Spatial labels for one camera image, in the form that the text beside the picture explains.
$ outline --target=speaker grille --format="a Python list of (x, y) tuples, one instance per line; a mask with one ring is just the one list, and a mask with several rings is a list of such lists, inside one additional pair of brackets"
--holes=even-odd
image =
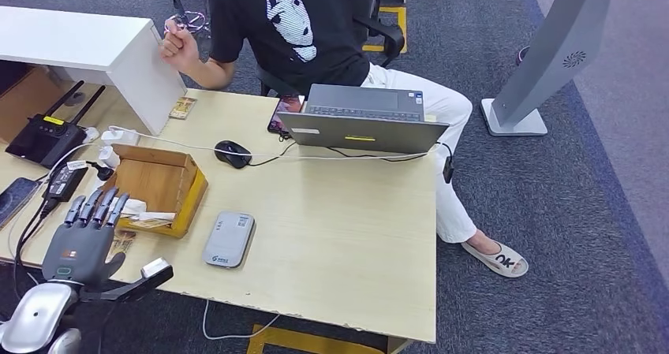
[(565, 59), (562, 60), (562, 66), (565, 68), (573, 68), (575, 66), (579, 66), (583, 61), (585, 61), (585, 59), (585, 52), (578, 50), (566, 56)]

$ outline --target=slipper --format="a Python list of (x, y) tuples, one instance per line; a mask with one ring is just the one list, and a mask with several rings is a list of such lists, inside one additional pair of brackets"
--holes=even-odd
[[(522, 255), (518, 254), (514, 249), (509, 248), (504, 244), (497, 242), (501, 250), (498, 253), (485, 255), (466, 242), (461, 243), (462, 247), (469, 252), (469, 254), (478, 258), (490, 270), (507, 278), (518, 278), (529, 270), (529, 264)], [(520, 266), (514, 271), (516, 263), (520, 262)]]

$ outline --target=portable wifi device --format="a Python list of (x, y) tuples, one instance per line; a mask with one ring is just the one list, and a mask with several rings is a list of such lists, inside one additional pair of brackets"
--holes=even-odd
[(77, 123), (100, 97), (105, 87), (100, 86), (72, 121), (63, 121), (51, 115), (83, 84), (80, 80), (47, 112), (29, 118), (28, 124), (7, 146), (5, 152), (51, 169), (63, 155), (81, 145), (86, 138), (86, 132)]
[(204, 246), (202, 260), (210, 265), (234, 268), (241, 264), (256, 224), (250, 214), (223, 211)]

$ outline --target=hand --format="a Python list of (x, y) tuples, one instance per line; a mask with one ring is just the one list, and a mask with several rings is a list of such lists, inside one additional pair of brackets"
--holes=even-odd
[(160, 46), (160, 57), (179, 72), (186, 73), (200, 61), (197, 42), (188, 29), (179, 29), (174, 20), (165, 22), (168, 32)]

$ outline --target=robotic hand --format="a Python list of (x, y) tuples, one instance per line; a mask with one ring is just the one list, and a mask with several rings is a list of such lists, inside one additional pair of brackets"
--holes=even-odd
[(11, 353), (44, 349), (49, 354), (77, 353), (81, 332), (74, 324), (73, 313), (79, 303), (138, 300), (172, 278), (172, 266), (160, 258), (144, 266), (141, 279), (130, 285), (101, 293), (91, 291), (108, 280), (125, 260), (125, 254), (118, 253), (105, 263), (114, 227), (129, 198), (127, 193), (122, 194), (105, 222), (117, 192), (117, 188), (107, 191), (97, 208), (103, 194), (100, 190), (86, 204), (85, 196), (74, 200), (44, 256), (42, 275), (47, 282), (28, 290), (12, 318), (0, 326), (0, 347)]

